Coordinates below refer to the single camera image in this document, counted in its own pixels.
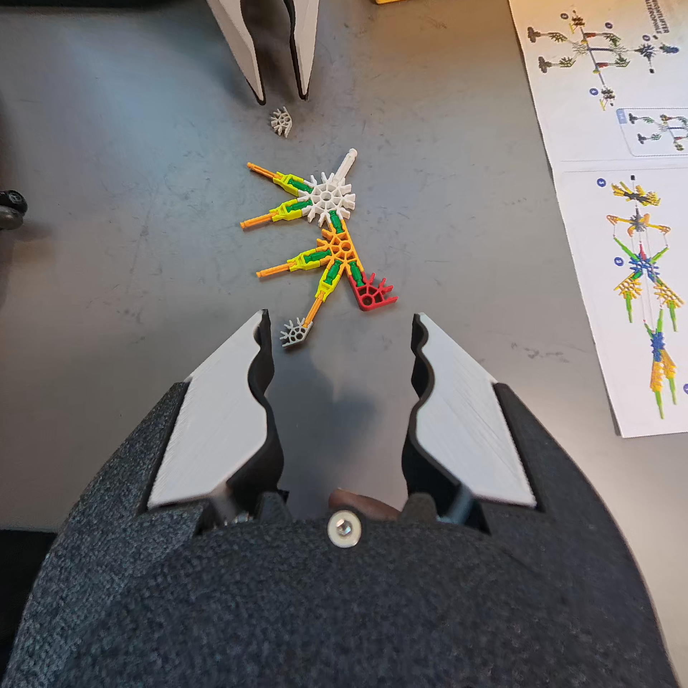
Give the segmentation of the person's right hand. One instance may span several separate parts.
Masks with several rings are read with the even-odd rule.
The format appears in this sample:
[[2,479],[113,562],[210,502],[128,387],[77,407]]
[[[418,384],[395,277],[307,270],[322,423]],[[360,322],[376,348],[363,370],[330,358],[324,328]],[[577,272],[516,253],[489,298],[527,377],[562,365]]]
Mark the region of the person's right hand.
[[328,506],[334,511],[356,511],[370,520],[393,521],[400,516],[400,511],[387,503],[342,488],[331,492]]

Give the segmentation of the black wired earphones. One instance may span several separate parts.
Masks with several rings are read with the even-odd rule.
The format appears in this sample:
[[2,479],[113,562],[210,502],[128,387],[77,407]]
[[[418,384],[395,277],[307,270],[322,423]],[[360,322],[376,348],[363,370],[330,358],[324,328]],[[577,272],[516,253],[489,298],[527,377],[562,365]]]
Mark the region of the black wired earphones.
[[21,227],[27,210],[28,202],[18,191],[1,191],[1,230]]

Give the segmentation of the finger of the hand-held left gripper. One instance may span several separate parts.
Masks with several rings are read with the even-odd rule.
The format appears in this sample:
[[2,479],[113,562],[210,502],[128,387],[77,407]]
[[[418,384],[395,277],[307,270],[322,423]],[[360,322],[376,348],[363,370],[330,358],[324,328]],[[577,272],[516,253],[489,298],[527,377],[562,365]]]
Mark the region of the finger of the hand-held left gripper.
[[308,98],[314,60],[319,1],[285,1],[290,17],[290,51],[299,97]]
[[242,3],[207,1],[207,4],[255,98],[260,105],[265,105],[266,98],[254,41],[244,21]]

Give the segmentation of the colourful construction toy model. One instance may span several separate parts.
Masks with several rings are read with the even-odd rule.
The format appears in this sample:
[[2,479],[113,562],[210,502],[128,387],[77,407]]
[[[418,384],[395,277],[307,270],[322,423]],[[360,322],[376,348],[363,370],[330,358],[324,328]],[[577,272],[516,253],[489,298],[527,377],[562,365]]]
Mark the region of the colourful construction toy model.
[[350,149],[335,173],[321,175],[321,180],[314,176],[310,180],[293,174],[278,171],[271,172],[253,163],[248,163],[250,170],[270,179],[295,198],[284,202],[267,214],[243,221],[243,230],[261,226],[267,222],[290,221],[306,218],[308,221],[318,219],[322,238],[317,239],[316,247],[306,250],[286,263],[258,271],[262,279],[282,272],[312,271],[322,268],[315,294],[315,301],[305,316],[308,321],[314,318],[331,293],[336,289],[343,275],[346,275],[356,297],[359,308],[369,312],[386,305],[394,304],[398,297],[390,297],[392,285],[382,279],[375,282],[375,274],[367,276],[358,256],[357,249],[349,233],[346,219],[355,209],[356,196],[351,192],[351,185],[346,183],[346,176],[357,158],[357,150]]

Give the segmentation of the white folded instruction sheet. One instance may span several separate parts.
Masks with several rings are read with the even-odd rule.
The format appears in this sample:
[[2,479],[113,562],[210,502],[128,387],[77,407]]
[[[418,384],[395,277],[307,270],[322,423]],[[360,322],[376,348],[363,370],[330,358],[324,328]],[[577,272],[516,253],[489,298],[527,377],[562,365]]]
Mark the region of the white folded instruction sheet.
[[624,438],[687,431],[687,2],[510,1]]

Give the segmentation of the grey desk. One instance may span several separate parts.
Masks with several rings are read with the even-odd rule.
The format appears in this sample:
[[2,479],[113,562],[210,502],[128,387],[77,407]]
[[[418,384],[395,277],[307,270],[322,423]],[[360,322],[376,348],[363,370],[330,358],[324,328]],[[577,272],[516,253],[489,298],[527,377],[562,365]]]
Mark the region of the grey desk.
[[[249,316],[271,315],[268,398],[298,519],[334,488],[405,501],[412,316],[509,384],[604,498],[687,685],[687,436],[616,435],[507,1],[321,1],[300,100],[282,1],[245,5],[257,104],[205,1],[1,10],[1,525],[55,529],[126,436]],[[276,135],[271,113],[293,126]],[[300,345],[318,219],[240,224],[350,149],[345,223],[391,305],[343,275]]]

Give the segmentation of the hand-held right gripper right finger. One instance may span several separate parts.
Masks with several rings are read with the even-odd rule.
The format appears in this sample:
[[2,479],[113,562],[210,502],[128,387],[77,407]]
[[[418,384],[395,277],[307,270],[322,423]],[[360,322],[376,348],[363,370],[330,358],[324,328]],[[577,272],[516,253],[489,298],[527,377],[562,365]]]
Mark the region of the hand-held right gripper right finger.
[[495,379],[426,314],[414,315],[411,410],[402,450],[408,494],[429,494],[439,520],[472,520],[478,501],[535,508]]

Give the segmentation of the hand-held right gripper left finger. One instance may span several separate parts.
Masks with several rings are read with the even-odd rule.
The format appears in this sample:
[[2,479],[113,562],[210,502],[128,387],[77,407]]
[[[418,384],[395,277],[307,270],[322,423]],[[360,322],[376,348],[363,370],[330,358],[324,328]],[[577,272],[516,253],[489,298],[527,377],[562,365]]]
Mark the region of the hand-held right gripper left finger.
[[271,320],[260,310],[185,380],[149,510],[207,501],[219,521],[256,517],[284,463],[265,397],[273,375]]

